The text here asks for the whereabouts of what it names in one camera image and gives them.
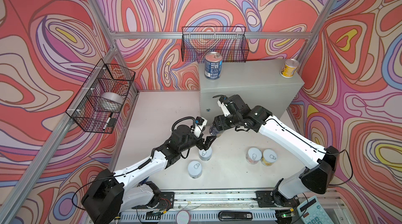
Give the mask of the black barcode device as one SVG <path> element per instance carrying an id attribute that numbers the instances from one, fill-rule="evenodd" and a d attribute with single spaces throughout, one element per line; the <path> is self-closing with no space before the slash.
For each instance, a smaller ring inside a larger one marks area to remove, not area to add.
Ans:
<path id="1" fill-rule="evenodd" d="M 220 211 L 218 219 L 219 221 L 252 221 L 253 215 L 246 211 Z"/>

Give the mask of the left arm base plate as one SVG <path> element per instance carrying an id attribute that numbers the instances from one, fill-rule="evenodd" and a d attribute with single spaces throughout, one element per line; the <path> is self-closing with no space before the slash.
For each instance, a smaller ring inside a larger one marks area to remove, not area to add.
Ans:
<path id="1" fill-rule="evenodd" d="M 173 191 L 157 193 L 152 198 L 150 195 L 141 195 L 131 209 L 170 209 L 174 205 L 174 197 Z"/>

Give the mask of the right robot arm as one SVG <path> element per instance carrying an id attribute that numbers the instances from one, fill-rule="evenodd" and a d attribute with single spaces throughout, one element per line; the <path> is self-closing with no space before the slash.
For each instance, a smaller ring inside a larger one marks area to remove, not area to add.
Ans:
<path id="1" fill-rule="evenodd" d="M 308 191 L 324 194 L 334 177 L 340 152 L 333 146 L 324 147 L 306 139 L 282 123 L 262 106 L 250 108 L 239 95 L 217 95 L 222 115 L 216 116 L 212 135 L 234 128 L 236 131 L 253 130 L 290 151 L 304 169 L 286 179 L 280 179 L 271 191 L 273 202 L 282 206 L 289 199 Z"/>

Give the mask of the teal can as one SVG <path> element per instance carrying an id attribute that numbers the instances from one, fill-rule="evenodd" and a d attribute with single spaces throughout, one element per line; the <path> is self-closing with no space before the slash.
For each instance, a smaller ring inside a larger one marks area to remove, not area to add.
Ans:
<path id="1" fill-rule="evenodd" d="M 199 150 L 198 155 L 202 161 L 209 161 L 212 157 L 213 150 L 209 148 L 208 150 Z"/>
<path id="2" fill-rule="evenodd" d="M 187 166 L 188 174 L 191 178 L 197 179 L 202 175 L 202 165 L 199 161 L 191 161 Z"/>

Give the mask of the pink-label can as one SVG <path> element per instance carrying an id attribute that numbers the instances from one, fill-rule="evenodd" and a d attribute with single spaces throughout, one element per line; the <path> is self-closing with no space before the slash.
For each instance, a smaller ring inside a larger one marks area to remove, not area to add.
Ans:
<path id="1" fill-rule="evenodd" d="M 262 159 L 262 152 L 256 147 L 250 147 L 246 153 L 246 161 L 250 164 L 257 164 Z"/>

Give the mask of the teal calculator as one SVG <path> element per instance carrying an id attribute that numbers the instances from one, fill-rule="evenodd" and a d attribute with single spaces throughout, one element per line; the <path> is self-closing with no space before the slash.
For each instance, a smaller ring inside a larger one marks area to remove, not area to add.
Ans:
<path id="1" fill-rule="evenodd" d="M 316 196 L 300 203 L 297 212 L 304 224 L 334 224 Z"/>

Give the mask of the grey metal cabinet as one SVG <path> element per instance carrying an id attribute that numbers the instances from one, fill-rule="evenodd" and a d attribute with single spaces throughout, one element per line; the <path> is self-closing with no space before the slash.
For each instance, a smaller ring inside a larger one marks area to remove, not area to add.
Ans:
<path id="1" fill-rule="evenodd" d="M 217 80 L 207 79 L 205 64 L 199 64 L 201 116 L 211 125 L 223 113 L 214 96 L 239 95 L 250 108 L 262 106 L 280 118 L 304 85 L 298 74 L 291 78 L 280 75 L 284 63 L 284 60 L 225 62 Z"/>

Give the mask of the small orange-label can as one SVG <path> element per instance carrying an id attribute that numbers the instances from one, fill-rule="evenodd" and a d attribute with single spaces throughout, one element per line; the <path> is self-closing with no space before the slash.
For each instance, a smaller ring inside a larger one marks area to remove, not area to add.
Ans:
<path id="1" fill-rule="evenodd" d="M 287 59 L 284 62 L 280 75 L 285 78 L 292 78 L 299 67 L 299 61 L 295 59 Z"/>

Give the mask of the yellow-label can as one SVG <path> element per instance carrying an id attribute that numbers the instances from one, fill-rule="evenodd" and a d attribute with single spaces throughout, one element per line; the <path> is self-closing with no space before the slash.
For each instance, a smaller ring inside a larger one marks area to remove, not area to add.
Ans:
<path id="1" fill-rule="evenodd" d="M 262 152 L 261 163 L 265 166 L 271 166 L 277 161 L 277 154 L 272 149 L 265 149 Z"/>

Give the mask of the teal can front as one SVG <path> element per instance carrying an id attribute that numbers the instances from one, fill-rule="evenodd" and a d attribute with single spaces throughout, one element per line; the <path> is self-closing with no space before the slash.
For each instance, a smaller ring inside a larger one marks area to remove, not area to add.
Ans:
<path id="1" fill-rule="evenodd" d="M 187 166 L 188 174 L 191 178 L 197 179 L 202 175 L 202 165 L 199 161 L 191 161 Z"/>

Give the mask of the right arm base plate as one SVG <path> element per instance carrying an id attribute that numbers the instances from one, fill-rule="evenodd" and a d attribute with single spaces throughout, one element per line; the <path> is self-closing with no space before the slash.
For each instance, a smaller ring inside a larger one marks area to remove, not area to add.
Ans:
<path id="1" fill-rule="evenodd" d="M 296 203 L 295 198 L 288 199 L 278 190 L 283 180 L 280 179 L 273 190 L 258 190 L 255 192 L 256 197 L 254 200 L 258 202 L 259 207 L 293 207 Z"/>

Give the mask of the green circuit board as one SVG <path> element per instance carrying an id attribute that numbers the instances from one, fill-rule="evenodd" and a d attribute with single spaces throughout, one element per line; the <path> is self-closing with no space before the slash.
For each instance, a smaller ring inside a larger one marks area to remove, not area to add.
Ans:
<path id="1" fill-rule="evenodd" d="M 145 220 L 160 220 L 163 214 L 163 212 L 150 211 L 146 213 Z"/>

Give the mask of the chopped tomato can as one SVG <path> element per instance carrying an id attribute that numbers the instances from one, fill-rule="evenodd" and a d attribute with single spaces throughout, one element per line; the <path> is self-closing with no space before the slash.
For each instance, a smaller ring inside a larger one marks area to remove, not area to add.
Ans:
<path id="1" fill-rule="evenodd" d="M 217 138 L 219 138 L 222 134 L 223 134 L 224 130 L 222 130 L 221 128 L 219 128 L 218 126 L 216 126 L 215 124 L 212 124 L 210 126 L 209 129 L 209 134 L 211 136 L 216 136 Z"/>

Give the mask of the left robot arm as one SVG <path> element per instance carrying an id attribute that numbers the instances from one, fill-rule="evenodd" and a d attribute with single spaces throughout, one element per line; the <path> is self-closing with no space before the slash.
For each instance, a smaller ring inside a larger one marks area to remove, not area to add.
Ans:
<path id="1" fill-rule="evenodd" d="M 160 190 L 145 179 L 172 166 L 184 158 L 192 147 L 208 150 L 215 137 L 204 137 L 207 120 L 184 117 L 171 128 L 170 137 L 151 155 L 127 168 L 101 171 L 81 198 L 81 204 L 95 224 L 108 224 L 119 213 L 136 206 L 154 208 L 159 204 Z"/>

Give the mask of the large blue-label can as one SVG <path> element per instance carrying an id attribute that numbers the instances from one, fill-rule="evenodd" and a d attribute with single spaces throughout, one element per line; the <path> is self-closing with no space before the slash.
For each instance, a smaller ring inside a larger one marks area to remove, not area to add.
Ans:
<path id="1" fill-rule="evenodd" d="M 218 52 L 209 52 L 205 55 L 205 77 L 211 80 L 219 79 L 222 72 L 223 56 Z"/>

